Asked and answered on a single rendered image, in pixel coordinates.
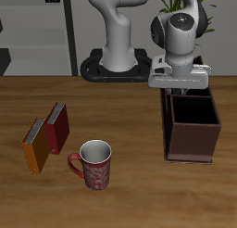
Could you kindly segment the orange book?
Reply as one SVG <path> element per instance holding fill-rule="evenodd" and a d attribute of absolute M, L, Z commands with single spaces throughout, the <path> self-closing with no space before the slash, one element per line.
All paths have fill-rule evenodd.
<path fill-rule="evenodd" d="M 50 152 L 43 120 L 34 119 L 21 144 L 30 173 L 40 174 Z"/>

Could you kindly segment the green pot plant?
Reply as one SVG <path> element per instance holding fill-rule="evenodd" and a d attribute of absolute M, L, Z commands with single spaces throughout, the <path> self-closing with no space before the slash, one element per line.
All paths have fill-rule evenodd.
<path fill-rule="evenodd" d="M 187 12 L 196 18 L 197 34 L 196 37 L 200 38 L 204 33 L 213 32 L 214 29 L 208 29 L 211 24 L 206 12 L 202 6 L 204 0 L 169 0 L 169 4 L 165 0 L 161 0 L 166 6 L 159 10 L 162 15 L 174 14 L 175 12 Z"/>

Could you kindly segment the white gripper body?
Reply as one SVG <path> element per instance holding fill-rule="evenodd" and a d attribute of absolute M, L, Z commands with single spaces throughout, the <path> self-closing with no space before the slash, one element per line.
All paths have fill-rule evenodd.
<path fill-rule="evenodd" d="M 206 89 L 211 71 L 212 69 L 208 65 L 194 64 L 188 75 L 176 78 L 171 75 L 171 66 L 166 64 L 163 67 L 154 67 L 150 70 L 148 86 L 153 88 Z"/>

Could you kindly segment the dark vertical post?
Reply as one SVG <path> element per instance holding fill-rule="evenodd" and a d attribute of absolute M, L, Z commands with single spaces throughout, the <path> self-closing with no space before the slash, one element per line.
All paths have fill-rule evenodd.
<path fill-rule="evenodd" d="M 71 66 L 71 74 L 73 76 L 77 76 L 78 63 L 77 63 L 76 45 L 75 45 L 75 38 L 74 38 L 71 0 L 63 0 L 63 3 L 64 3 L 64 12 L 65 12 L 65 20 L 66 20 L 67 37 L 68 37 L 68 43 L 69 43 L 69 59 L 70 59 L 70 66 Z"/>

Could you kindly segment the dark brown desk caddy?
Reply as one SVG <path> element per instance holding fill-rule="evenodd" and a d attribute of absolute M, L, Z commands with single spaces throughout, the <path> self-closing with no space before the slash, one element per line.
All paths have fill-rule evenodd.
<path fill-rule="evenodd" d="M 212 164 L 221 122 L 210 87 L 186 95 L 161 89 L 160 101 L 165 161 Z"/>

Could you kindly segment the red patterned mug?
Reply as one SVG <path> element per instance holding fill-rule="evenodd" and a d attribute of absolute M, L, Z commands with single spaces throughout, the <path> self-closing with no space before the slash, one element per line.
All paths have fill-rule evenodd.
<path fill-rule="evenodd" d="M 103 190 L 109 183 L 111 146 L 102 140 L 91 140 L 84 143 L 78 153 L 69 155 L 69 168 L 79 175 L 86 185 L 94 190 Z M 83 171 L 72 165 L 71 161 L 81 162 Z"/>

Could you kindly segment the dark angular block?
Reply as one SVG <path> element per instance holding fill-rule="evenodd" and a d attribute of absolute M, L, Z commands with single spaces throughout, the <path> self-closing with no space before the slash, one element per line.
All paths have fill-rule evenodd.
<path fill-rule="evenodd" d="M 11 56 L 7 48 L 0 48 L 0 76 L 3 76 L 9 64 Z"/>

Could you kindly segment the red book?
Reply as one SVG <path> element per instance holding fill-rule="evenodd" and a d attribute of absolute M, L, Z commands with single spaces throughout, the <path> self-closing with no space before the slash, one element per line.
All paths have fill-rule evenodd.
<path fill-rule="evenodd" d="M 58 155 L 69 136 L 67 106 L 56 102 L 44 121 L 50 152 Z"/>

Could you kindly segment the flat black base plate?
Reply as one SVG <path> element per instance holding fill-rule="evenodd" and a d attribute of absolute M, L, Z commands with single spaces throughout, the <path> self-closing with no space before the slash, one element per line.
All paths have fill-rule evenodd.
<path fill-rule="evenodd" d="M 102 49 L 95 48 L 90 56 L 81 63 L 81 76 L 88 82 L 147 82 L 152 59 L 142 48 L 135 49 L 135 57 L 138 64 L 131 70 L 113 72 L 99 64 Z"/>

